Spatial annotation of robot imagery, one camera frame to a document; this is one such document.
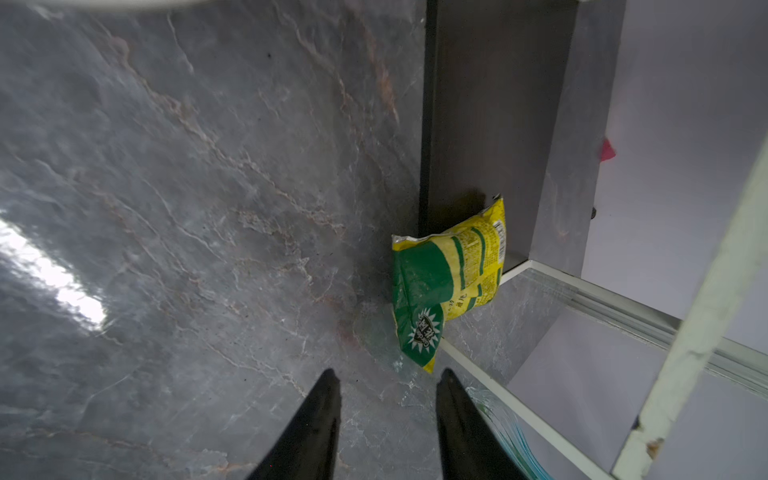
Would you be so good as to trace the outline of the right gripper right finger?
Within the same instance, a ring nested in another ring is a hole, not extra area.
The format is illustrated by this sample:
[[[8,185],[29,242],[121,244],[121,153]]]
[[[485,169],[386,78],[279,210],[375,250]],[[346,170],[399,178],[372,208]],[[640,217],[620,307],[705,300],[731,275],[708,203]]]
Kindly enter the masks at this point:
[[[450,368],[442,372],[437,384],[436,415],[444,479],[526,478]]]

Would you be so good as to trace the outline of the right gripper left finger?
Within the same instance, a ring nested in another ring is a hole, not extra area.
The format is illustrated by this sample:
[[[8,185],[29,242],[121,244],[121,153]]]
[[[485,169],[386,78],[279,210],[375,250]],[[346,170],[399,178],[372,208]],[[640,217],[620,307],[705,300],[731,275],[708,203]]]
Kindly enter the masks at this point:
[[[326,369],[247,479],[332,479],[340,423],[340,381]]]

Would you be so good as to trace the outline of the yellow green small bag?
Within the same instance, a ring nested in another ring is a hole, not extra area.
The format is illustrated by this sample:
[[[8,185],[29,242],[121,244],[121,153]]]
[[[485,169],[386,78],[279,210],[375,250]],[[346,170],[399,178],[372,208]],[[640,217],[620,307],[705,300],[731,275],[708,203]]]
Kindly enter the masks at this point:
[[[431,373],[445,323],[496,296],[504,272],[506,215],[501,196],[439,234],[392,237],[392,307],[399,347]]]

